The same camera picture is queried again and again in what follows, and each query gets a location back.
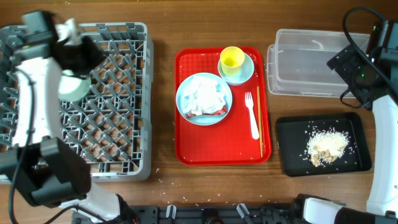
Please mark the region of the white paper napkin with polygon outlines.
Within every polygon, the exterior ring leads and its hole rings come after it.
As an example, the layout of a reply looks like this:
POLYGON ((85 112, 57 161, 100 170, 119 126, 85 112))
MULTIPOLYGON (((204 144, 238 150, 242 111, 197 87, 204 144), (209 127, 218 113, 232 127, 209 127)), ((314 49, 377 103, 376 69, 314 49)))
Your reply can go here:
POLYGON ((203 76, 194 76, 182 89, 182 111, 212 113, 226 106, 225 94, 217 90, 218 82, 203 76))

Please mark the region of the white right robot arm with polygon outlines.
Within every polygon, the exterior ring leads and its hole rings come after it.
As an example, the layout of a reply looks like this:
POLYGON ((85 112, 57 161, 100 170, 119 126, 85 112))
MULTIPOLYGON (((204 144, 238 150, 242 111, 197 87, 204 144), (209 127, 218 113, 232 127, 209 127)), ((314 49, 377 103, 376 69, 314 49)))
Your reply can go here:
POLYGON ((374 177, 366 211, 304 196, 297 218, 307 223, 397 223, 397 104, 389 95, 373 101, 376 124, 374 177))

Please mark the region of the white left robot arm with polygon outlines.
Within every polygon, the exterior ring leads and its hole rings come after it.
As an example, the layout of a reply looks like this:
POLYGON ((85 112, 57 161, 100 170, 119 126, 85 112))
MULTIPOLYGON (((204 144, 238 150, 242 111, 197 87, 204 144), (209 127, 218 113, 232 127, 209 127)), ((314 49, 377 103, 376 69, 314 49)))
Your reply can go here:
POLYGON ((135 223, 136 214, 118 194, 91 181, 90 166, 62 140, 58 88, 64 70, 88 73, 104 60, 89 37, 77 45, 56 37, 31 37, 14 54, 19 79, 16 134, 10 151, 1 153, 1 173, 11 181, 9 215, 14 192, 33 206, 64 206, 103 223, 135 223))

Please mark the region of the pale green bowl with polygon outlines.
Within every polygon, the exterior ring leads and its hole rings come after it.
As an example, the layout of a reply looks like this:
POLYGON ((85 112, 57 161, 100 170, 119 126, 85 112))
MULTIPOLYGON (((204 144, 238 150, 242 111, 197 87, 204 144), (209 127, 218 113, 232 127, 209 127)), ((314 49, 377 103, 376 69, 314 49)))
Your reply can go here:
POLYGON ((90 90, 91 79, 80 79, 73 76, 71 70, 64 70, 58 88, 58 97, 62 101, 74 102, 81 100, 90 90))

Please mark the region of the yellow plastic cup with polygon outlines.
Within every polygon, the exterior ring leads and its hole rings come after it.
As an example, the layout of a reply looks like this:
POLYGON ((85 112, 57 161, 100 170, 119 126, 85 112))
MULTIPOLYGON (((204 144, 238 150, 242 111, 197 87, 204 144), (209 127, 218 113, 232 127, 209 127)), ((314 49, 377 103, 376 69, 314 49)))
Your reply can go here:
POLYGON ((235 46, 226 47, 220 54, 221 69, 226 76, 233 77, 239 73, 245 61, 245 54, 235 46))

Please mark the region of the red snack wrapper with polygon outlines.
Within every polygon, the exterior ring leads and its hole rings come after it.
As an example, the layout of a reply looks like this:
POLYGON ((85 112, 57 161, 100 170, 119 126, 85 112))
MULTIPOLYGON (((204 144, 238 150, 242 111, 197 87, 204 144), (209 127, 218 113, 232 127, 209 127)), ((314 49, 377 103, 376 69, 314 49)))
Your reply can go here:
POLYGON ((227 112, 228 112, 228 109, 227 109, 226 106, 224 106, 224 107, 222 107, 222 109, 214 111, 212 113, 203 113, 203 112, 201 112, 201 113, 192 113, 192 112, 189 112, 189 113, 185 114, 185 117, 186 118, 191 118, 191 117, 194 117, 194 116, 201 116, 201 115, 218 116, 218 115, 225 114, 227 112))

